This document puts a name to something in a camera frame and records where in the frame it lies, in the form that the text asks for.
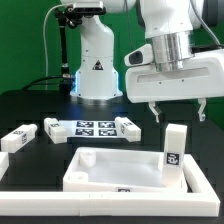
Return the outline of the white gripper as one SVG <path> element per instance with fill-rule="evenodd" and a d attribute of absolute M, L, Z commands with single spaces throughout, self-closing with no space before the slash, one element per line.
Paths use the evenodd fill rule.
<path fill-rule="evenodd" d="M 206 119 L 206 99 L 224 96 L 224 49 L 196 53 L 186 59 L 183 68 L 157 72 L 152 46 L 145 44 L 125 57 L 129 66 L 125 83 L 132 103 L 149 102 L 156 122 L 162 114 L 155 102 L 199 99 L 199 121 Z"/>

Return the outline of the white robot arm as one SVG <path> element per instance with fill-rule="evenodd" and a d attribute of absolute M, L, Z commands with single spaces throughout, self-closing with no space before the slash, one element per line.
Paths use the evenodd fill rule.
<path fill-rule="evenodd" d="M 86 103 L 120 97 L 113 66 L 114 34 L 99 16 L 138 9 L 146 43 L 125 57 L 128 99 L 146 102 L 155 116 L 160 101 L 196 99 L 201 108 L 224 96 L 224 49 L 194 53 L 190 34 L 200 26 L 204 0 L 60 0 L 66 21 L 81 32 L 81 66 L 71 96 Z"/>

